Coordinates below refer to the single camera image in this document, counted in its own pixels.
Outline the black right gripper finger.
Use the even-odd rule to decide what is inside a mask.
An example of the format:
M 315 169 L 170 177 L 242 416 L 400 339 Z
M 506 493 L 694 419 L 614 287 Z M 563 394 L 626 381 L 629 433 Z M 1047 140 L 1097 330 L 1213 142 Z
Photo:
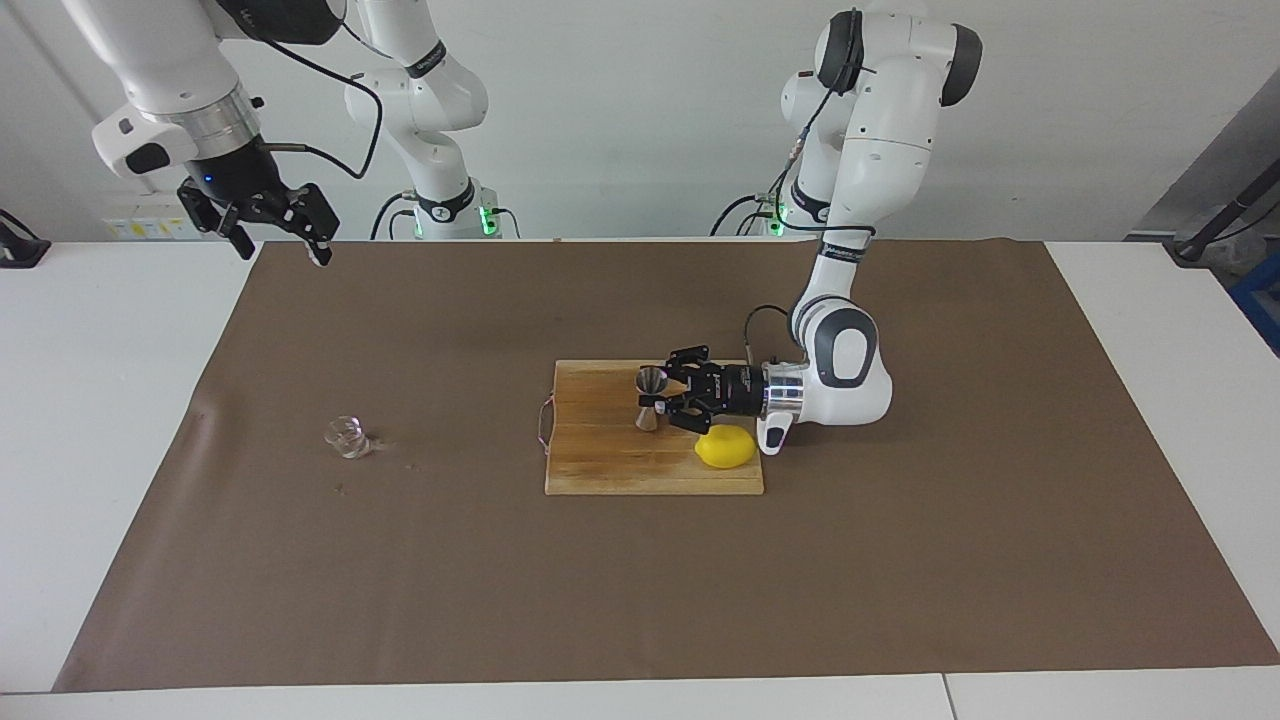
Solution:
M 225 211 L 220 210 L 193 179 L 183 181 L 177 190 L 177 197 L 197 231 L 224 238 L 242 260 L 253 258 L 256 247 L 241 227 L 239 211 L 234 205 Z
M 284 190 L 276 227 L 303 241 L 312 264 L 329 265 L 333 256 L 332 241 L 340 220 L 317 184 L 307 183 Z

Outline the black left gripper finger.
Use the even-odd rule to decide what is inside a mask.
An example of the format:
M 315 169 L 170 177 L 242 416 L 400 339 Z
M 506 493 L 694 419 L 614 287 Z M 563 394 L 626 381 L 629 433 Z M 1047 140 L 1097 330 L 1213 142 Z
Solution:
M 655 411 L 672 427 L 705 436 L 717 414 L 718 398 L 712 392 L 663 395 L 655 400 Z
M 714 393 L 716 364 L 705 345 L 677 348 L 666 359 L 666 377 L 682 387 L 682 393 Z

